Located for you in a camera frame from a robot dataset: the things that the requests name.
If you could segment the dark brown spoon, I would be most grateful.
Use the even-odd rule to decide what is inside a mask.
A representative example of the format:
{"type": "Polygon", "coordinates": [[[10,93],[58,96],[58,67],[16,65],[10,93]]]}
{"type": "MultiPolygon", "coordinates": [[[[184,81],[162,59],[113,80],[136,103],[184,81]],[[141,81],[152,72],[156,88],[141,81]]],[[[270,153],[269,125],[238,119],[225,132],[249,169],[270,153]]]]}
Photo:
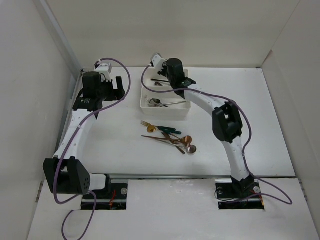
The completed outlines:
{"type": "Polygon", "coordinates": [[[164,84],[164,83],[160,83],[160,82],[155,82],[154,83],[155,86],[165,86],[165,87],[169,87],[169,84],[164,84]]]}

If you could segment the silver fork shiny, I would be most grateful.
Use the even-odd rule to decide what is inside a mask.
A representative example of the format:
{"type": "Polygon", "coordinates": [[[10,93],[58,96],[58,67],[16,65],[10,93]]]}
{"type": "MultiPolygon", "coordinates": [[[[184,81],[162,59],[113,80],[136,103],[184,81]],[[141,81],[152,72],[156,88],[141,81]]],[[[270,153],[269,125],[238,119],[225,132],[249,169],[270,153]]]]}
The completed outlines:
{"type": "Polygon", "coordinates": [[[161,107],[161,108],[169,108],[169,106],[163,104],[159,99],[156,98],[150,98],[147,95],[144,95],[143,98],[146,100],[146,102],[150,105],[161,107]]]}

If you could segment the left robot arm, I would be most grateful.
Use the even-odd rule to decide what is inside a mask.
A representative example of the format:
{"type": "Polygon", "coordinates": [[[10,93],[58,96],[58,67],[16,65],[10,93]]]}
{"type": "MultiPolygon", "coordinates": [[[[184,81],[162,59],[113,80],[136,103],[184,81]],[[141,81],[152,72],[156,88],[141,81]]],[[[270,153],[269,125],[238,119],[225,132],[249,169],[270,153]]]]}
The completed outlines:
{"type": "Polygon", "coordinates": [[[74,101],[64,139],[53,158],[47,158],[43,163],[52,193],[86,195],[94,191],[103,199],[111,195],[109,176],[89,173],[81,163],[81,158],[103,103],[119,101],[125,94],[120,76],[111,79],[106,71],[89,71],[82,75],[82,89],[74,101]]]}

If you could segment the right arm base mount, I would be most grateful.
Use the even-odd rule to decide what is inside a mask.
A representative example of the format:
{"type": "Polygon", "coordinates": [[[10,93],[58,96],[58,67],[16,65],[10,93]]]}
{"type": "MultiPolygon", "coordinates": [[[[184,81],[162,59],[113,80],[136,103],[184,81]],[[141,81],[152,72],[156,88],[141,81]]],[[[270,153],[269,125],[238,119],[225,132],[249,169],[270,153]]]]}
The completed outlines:
{"type": "Polygon", "coordinates": [[[261,188],[257,180],[246,183],[245,187],[232,179],[217,179],[214,196],[219,210],[264,210],[261,188]]]}

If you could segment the silver fork matte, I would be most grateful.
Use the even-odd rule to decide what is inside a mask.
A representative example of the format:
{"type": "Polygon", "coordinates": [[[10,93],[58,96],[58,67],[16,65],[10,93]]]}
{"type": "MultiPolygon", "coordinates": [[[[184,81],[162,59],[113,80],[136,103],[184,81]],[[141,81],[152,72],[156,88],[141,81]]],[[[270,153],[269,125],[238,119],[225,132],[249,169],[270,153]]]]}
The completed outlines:
{"type": "Polygon", "coordinates": [[[163,104],[169,106],[169,105],[177,105],[177,104],[184,104],[184,103],[186,103],[186,101],[168,102],[168,103],[163,103],[163,104]]]}

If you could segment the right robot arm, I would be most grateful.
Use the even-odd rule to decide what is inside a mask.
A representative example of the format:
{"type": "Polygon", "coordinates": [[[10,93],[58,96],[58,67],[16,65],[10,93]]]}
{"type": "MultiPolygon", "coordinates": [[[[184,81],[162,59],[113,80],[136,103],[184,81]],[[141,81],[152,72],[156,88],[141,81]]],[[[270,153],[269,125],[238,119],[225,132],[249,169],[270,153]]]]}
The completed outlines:
{"type": "Polygon", "coordinates": [[[213,134],[224,146],[230,164],[232,193],[243,197],[250,191],[254,179],[243,159],[243,122],[236,104],[229,99],[209,96],[202,91],[194,80],[186,77],[183,64],[177,58],[166,60],[157,55],[153,57],[151,64],[159,75],[167,78],[177,95],[196,104],[212,117],[213,134]]]}

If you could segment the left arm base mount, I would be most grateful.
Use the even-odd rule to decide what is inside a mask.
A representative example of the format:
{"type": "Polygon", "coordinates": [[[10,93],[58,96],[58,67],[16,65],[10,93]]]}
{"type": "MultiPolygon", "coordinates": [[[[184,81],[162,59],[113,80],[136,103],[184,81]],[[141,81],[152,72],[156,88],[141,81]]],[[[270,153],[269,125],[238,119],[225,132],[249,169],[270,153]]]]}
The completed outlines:
{"type": "Polygon", "coordinates": [[[96,210],[127,209],[128,182],[113,181],[108,174],[90,173],[89,191],[96,195],[96,210]]]}

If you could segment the copper round spoon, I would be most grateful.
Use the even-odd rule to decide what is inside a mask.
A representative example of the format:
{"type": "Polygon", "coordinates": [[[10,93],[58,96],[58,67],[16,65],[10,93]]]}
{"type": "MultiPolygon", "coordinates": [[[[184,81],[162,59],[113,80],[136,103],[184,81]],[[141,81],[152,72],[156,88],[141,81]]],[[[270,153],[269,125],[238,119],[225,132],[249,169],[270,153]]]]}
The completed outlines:
{"type": "Polygon", "coordinates": [[[165,138],[160,138],[159,140],[161,141],[167,141],[171,144],[182,144],[182,145],[190,145],[192,143],[192,138],[190,136],[185,136],[183,138],[170,138],[170,137],[165,137],[165,138]]]}

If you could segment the black round spoon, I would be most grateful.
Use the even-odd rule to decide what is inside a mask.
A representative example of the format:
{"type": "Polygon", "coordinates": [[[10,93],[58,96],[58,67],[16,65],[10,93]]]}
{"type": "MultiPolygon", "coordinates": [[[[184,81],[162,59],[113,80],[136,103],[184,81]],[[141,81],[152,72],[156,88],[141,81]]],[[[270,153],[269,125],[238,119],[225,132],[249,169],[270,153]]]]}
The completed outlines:
{"type": "Polygon", "coordinates": [[[150,80],[153,81],[153,82],[170,83],[168,80],[162,80],[162,79],[154,79],[154,78],[151,78],[150,80]]]}

